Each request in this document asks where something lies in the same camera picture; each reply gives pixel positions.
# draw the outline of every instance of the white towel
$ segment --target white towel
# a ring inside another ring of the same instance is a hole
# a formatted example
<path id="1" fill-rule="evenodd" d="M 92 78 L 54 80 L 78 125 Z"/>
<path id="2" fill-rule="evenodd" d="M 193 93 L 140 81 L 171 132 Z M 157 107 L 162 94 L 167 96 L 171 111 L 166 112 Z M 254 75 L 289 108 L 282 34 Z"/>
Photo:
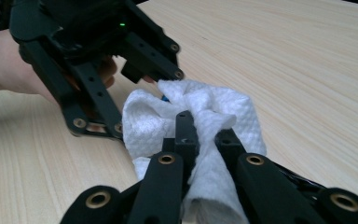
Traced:
<path id="1" fill-rule="evenodd" d="M 175 135 L 175 117 L 189 110 L 200 142 L 200 154 L 183 201 L 184 221 L 198 223 L 248 223 L 234 182 L 214 137 L 232 128 L 248 152 L 266 155 L 260 126 L 251 99 L 229 88 L 194 80 L 159 81 L 170 100 L 161 101 L 147 91 L 131 93 L 123 109 L 123 133 L 138 178 L 145 175 L 149 159 L 161 151 L 164 138 Z"/>

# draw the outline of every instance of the wood grain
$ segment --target wood grain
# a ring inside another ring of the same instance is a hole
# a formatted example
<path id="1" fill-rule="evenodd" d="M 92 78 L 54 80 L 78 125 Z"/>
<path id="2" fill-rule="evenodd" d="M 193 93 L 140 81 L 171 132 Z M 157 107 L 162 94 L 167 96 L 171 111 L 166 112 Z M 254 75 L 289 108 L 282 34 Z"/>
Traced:
<path id="1" fill-rule="evenodd" d="M 358 5 L 335 0 L 153 0 L 186 77 L 249 94 L 268 156 L 358 194 Z M 122 59 L 117 59 L 119 67 Z M 109 89 L 121 108 L 135 85 Z M 83 190 L 136 182 L 119 143 L 76 138 L 39 96 L 0 91 L 0 223 L 58 223 Z"/>

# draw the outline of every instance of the wooden table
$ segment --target wooden table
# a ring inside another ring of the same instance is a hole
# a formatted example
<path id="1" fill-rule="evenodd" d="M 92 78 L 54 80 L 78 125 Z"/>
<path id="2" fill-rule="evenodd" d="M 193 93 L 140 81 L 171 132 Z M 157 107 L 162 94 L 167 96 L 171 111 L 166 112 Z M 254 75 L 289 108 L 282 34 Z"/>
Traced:
<path id="1" fill-rule="evenodd" d="M 153 0 L 141 9 L 180 44 L 187 78 L 253 98 L 273 161 L 358 194 L 358 5 Z M 158 93 L 116 78 L 120 108 L 134 89 Z M 55 105 L 0 91 L 0 223 L 58 223 L 83 190 L 135 182 L 121 143 L 73 137 Z"/>

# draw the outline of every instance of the white cloth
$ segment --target white cloth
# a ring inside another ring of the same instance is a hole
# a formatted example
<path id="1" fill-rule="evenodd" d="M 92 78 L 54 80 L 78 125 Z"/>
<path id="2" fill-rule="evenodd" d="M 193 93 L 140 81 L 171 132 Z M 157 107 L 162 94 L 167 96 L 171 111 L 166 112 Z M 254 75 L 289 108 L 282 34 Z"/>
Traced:
<path id="1" fill-rule="evenodd" d="M 190 189 L 183 201 L 184 220 L 199 223 L 248 223 L 234 182 L 214 137 L 232 128 L 248 152 L 266 155 L 266 146 L 251 99 L 229 88 L 193 80 L 159 81 L 170 100 L 161 101 L 147 91 L 131 93 L 123 109 L 123 133 L 138 178 L 145 175 L 149 159 L 161 151 L 164 138 L 173 138 L 175 117 L 189 110 L 200 142 Z"/>

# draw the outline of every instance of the robotic hand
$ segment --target robotic hand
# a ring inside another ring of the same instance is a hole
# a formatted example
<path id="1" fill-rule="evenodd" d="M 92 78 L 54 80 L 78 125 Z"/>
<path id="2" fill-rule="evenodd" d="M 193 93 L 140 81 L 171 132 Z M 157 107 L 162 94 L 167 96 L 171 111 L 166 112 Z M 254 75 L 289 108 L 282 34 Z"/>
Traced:
<path id="1" fill-rule="evenodd" d="M 72 134 L 122 139 L 121 115 L 97 74 L 104 56 L 125 58 L 121 73 L 132 82 L 144 75 L 155 81 L 184 78 L 179 45 L 136 6 L 145 1 L 14 1 L 10 32 L 22 59 L 60 104 Z"/>

